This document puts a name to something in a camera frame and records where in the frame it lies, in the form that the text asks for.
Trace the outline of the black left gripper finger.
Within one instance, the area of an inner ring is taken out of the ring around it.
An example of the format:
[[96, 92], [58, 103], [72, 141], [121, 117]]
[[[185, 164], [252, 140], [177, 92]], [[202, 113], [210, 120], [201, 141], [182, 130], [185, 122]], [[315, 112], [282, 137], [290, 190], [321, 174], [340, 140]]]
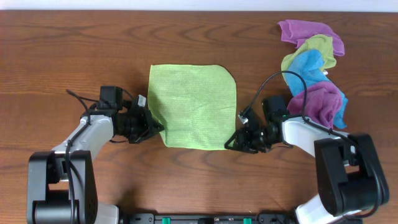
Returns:
[[161, 131], [164, 130], [164, 126], [161, 124], [155, 124], [152, 126], [149, 126], [147, 130], [145, 130], [136, 140], [135, 143], [139, 144], [142, 141], [145, 141], [153, 136], [155, 136], [156, 134], [159, 134]]
[[152, 117], [152, 113], [148, 109], [144, 109], [147, 126], [150, 133], [159, 133], [164, 130], [164, 126]]

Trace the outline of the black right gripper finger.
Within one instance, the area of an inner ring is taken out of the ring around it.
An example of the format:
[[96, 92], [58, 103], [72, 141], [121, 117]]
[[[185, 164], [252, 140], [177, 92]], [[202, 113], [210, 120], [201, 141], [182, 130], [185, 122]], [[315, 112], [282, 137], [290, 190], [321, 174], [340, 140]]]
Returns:
[[244, 129], [236, 130], [233, 135], [225, 142], [225, 149], [244, 149], [246, 145]]
[[244, 152], [244, 153], [248, 153], [248, 154], [257, 154], [259, 152], [257, 149], [251, 149], [247, 146], [240, 147], [240, 146], [225, 145], [225, 149], [232, 150], [232, 151], [238, 151], [238, 152]]

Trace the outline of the light green microfiber cloth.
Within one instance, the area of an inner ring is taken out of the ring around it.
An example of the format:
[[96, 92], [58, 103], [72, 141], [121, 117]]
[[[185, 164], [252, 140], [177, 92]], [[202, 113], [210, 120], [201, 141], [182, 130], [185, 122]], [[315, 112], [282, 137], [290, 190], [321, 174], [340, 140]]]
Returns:
[[153, 65], [148, 106], [167, 147], [223, 150], [236, 129], [236, 82], [220, 65]]

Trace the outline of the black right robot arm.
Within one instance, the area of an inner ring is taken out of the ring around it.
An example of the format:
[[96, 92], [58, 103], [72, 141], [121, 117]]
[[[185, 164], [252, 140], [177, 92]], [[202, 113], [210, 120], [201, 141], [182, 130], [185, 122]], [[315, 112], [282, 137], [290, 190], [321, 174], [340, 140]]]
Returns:
[[308, 116], [278, 110], [261, 126], [249, 114], [226, 149], [256, 154], [278, 143], [297, 146], [315, 158], [318, 193], [295, 209], [297, 223], [361, 223], [389, 201], [389, 188], [373, 140], [315, 124]]

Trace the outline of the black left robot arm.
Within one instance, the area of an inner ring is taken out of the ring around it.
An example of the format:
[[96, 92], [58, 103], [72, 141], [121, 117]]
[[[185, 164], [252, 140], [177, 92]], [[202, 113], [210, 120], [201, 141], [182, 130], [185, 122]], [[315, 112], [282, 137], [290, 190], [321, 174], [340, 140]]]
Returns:
[[93, 161], [115, 136], [139, 144], [163, 130], [139, 103], [99, 100], [87, 107], [64, 142], [29, 158], [27, 222], [129, 223], [117, 205], [98, 200]]

